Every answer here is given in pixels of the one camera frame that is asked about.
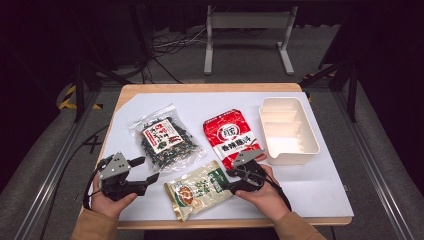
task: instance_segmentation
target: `hand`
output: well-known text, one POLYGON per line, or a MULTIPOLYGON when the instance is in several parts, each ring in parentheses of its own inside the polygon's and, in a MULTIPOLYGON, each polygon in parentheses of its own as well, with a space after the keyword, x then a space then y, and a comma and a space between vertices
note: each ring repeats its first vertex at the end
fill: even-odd
MULTIPOLYGON (((93 193, 99 191, 99 176, 93 179, 93 193)), ((97 192, 91 196, 91 210, 102 213, 106 216, 119 218, 122 210, 130 205, 137 198, 136 193, 131 193, 120 199, 119 201, 113 201, 106 197, 102 191, 97 192)))
MULTIPOLYGON (((272 172, 272 168, 263 164, 261 164, 261 167, 271 177, 272 181, 278 184, 278 181, 275 179, 272 172)), ((280 197, 280 195, 278 195, 277 190, 273 188, 268 182, 265 182, 262 188, 256 192, 238 190, 236 192, 236 196, 253 203, 256 208, 259 209, 259 211, 261 211, 273 222, 276 222, 290 212, 283 199, 280 197)))

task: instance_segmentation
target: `sleeve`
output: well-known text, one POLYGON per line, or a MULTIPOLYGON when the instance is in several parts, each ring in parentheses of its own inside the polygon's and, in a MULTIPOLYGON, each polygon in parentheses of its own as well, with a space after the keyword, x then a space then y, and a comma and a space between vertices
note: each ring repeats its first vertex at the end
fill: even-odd
POLYGON ((83 209, 72 233, 71 240, 113 240, 116 237, 118 219, 83 209))
POLYGON ((290 212, 274 224, 275 231, 280 239, 308 239, 321 240, 325 239, 318 230, 307 223, 297 213, 290 212))

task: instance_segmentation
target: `green label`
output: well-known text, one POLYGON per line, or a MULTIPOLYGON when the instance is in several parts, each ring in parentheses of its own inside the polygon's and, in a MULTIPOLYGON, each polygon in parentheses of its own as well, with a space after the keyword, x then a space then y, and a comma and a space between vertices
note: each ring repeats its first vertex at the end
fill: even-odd
POLYGON ((228 180, 221 168, 210 172, 208 177, 217 193, 223 192, 225 190, 224 186, 228 185, 228 180))

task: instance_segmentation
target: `seaweed bag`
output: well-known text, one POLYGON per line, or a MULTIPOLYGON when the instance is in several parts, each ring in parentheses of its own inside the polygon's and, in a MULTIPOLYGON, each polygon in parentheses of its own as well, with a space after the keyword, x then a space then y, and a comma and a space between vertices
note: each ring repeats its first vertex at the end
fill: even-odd
POLYGON ((233 196, 230 190, 224 190, 226 185, 228 185, 227 177, 214 160, 165 183, 165 190, 177 219, 183 222, 190 215, 211 208, 233 196))
POLYGON ((180 171, 206 153, 184 126, 173 104, 145 116, 130 130, 139 140, 153 173, 180 171))

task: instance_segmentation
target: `red package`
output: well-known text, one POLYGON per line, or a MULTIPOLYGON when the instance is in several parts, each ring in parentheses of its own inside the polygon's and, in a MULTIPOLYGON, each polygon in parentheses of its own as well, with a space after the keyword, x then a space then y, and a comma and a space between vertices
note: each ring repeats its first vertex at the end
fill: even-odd
MULTIPOLYGON (((243 114, 236 109, 205 121, 203 131, 226 169, 233 169, 239 152, 261 149, 243 114)), ((255 160, 265 158, 261 154, 255 160)))

